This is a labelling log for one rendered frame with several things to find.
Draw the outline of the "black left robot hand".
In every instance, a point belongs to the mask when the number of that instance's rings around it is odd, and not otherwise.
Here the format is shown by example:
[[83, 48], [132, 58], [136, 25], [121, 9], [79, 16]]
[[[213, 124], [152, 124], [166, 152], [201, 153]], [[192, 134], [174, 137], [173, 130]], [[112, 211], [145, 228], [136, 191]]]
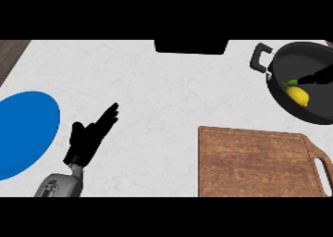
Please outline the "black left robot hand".
[[65, 164], [76, 164], [84, 168], [99, 150], [102, 140], [118, 122], [120, 104], [115, 103], [104, 112], [99, 120], [87, 126], [77, 121], [73, 124], [70, 149], [65, 155]]

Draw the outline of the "black appliance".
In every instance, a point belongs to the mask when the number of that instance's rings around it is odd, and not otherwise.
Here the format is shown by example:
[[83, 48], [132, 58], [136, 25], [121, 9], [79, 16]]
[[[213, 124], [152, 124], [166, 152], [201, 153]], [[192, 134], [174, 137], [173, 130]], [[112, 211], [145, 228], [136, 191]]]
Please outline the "black appliance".
[[171, 54], [223, 55], [228, 45], [228, 40], [155, 40], [157, 51]]

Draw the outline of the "dark wooden panel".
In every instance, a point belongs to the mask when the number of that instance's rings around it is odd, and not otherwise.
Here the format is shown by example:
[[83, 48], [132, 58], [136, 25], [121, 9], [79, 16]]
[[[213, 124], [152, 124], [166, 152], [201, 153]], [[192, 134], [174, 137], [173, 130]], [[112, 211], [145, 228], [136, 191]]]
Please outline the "dark wooden panel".
[[28, 44], [30, 40], [0, 40], [0, 88]]

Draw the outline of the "blue round plate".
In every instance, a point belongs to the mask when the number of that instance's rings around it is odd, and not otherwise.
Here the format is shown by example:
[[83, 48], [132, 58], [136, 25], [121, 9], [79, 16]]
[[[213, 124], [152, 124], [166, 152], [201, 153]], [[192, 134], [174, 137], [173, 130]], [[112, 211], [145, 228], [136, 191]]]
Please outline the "blue round plate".
[[0, 181], [18, 175], [43, 156], [61, 125], [61, 108], [42, 92], [0, 101]]

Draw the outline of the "yellow lemon with green leaf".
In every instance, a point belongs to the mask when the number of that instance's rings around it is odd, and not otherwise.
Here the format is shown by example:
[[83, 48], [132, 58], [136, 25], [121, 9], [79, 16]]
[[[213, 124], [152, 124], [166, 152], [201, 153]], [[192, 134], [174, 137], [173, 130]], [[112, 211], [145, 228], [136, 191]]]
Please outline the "yellow lemon with green leaf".
[[286, 93], [291, 99], [300, 106], [309, 106], [310, 95], [306, 90], [298, 86], [298, 81], [291, 80], [285, 82]]

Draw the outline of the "brown wooden cutting board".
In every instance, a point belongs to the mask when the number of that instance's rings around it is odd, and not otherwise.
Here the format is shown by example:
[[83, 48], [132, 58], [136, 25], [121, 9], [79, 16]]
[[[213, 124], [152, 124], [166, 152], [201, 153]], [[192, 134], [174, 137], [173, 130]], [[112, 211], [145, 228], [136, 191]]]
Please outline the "brown wooden cutting board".
[[333, 197], [333, 164], [306, 135], [198, 128], [201, 197]]

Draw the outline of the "black pot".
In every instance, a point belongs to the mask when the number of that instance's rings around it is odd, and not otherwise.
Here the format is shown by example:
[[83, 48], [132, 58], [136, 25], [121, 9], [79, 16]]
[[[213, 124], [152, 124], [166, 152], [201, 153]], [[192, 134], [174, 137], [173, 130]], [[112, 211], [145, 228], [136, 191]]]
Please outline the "black pot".
[[261, 54], [272, 48], [260, 43], [256, 46], [250, 67], [267, 74], [272, 96], [285, 111], [298, 119], [319, 125], [333, 124], [333, 82], [329, 84], [303, 84], [309, 93], [309, 104], [301, 106], [286, 93], [285, 84], [315, 74], [333, 64], [333, 49], [312, 42], [286, 44], [275, 53], [269, 66], [260, 64]]

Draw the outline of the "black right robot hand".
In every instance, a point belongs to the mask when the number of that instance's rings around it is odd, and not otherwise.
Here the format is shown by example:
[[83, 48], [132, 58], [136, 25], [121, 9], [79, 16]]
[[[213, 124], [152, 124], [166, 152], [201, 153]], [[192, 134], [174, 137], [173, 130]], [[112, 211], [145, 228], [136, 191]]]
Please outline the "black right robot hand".
[[333, 82], [333, 64], [298, 80], [300, 84], [329, 84], [331, 82]]

